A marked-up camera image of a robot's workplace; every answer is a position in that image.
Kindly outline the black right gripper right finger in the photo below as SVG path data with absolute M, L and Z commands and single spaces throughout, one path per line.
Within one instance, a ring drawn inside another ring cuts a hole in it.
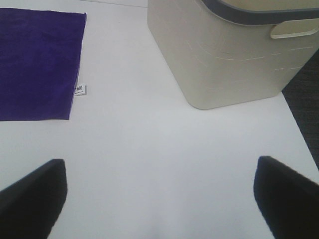
M 318 184 L 270 156 L 261 156 L 253 193 L 274 238 L 319 237 Z

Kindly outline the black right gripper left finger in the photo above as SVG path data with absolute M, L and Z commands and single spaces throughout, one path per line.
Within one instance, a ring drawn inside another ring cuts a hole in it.
M 65 162 L 52 159 L 0 192 L 0 237 L 46 239 L 67 198 Z

